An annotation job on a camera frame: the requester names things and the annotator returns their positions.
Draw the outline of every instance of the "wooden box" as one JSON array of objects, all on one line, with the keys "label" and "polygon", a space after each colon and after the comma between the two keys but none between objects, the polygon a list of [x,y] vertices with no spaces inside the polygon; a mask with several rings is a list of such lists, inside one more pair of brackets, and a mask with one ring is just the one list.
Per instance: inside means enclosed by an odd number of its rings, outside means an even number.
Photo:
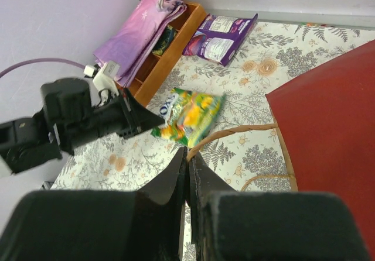
[{"label": "wooden box", "polygon": [[155,95],[180,59],[183,49],[194,32],[207,16],[200,4],[190,2],[186,4],[187,10],[170,23],[178,31],[171,45],[161,56],[150,53],[129,86],[130,92],[143,106],[147,106]]}]

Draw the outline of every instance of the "white nutrition label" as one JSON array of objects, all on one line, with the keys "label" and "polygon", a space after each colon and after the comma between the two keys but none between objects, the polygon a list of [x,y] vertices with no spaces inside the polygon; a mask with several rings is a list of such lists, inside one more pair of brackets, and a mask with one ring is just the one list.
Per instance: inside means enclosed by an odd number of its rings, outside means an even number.
[{"label": "white nutrition label", "polygon": [[218,16],[211,24],[210,31],[228,33],[237,18]]},{"label": "white nutrition label", "polygon": [[218,37],[214,37],[206,46],[204,56],[207,59],[220,62],[220,60],[223,59],[223,57],[227,54],[233,43],[233,40],[219,39]]}]

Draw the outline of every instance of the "brown rope handle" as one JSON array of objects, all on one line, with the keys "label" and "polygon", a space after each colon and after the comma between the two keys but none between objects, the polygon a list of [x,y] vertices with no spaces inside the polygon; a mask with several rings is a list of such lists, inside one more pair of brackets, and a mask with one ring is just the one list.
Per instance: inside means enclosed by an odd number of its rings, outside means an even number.
[{"label": "brown rope handle", "polygon": [[246,181],[245,185],[242,186],[241,192],[245,192],[247,187],[250,185],[251,182],[255,181],[256,179],[261,179],[261,178],[293,178],[294,175],[291,174],[279,174],[279,175],[258,175],[250,178],[249,180]]},{"label": "brown rope handle", "polygon": [[267,131],[269,129],[277,128],[277,123],[269,123],[267,125],[240,125],[236,128],[229,128],[212,133],[211,135],[200,141],[194,148],[191,148],[187,153],[186,159],[188,162],[199,152],[199,150],[207,143],[219,138],[223,138],[235,133],[246,131]]}]

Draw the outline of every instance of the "tablecloth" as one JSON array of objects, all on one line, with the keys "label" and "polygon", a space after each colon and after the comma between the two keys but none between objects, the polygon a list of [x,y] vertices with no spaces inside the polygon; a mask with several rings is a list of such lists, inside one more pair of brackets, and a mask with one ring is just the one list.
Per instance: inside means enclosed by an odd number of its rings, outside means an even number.
[{"label": "tablecloth", "polygon": [[[148,109],[158,112],[173,87],[226,94],[214,131],[272,122],[265,94],[292,78],[375,39],[372,30],[258,22],[227,67],[198,57],[181,57]],[[122,140],[117,135],[76,150],[53,188],[136,190],[169,163],[179,145],[149,132]],[[202,150],[207,164],[236,190],[250,178],[285,174],[275,130],[247,132],[215,140]],[[258,179],[247,191],[288,191],[286,178]],[[183,260],[195,260],[186,209]]]}]

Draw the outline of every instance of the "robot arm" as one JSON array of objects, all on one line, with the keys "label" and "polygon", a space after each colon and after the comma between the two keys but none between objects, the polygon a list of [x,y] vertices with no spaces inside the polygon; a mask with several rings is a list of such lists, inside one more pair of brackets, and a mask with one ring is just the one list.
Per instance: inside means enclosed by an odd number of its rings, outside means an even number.
[{"label": "robot arm", "polygon": [[94,77],[99,105],[91,106],[88,82],[64,78],[42,85],[43,108],[34,116],[0,124],[0,156],[11,172],[61,159],[62,152],[74,155],[75,148],[111,133],[127,139],[164,123],[128,89],[119,92],[105,69]]}]

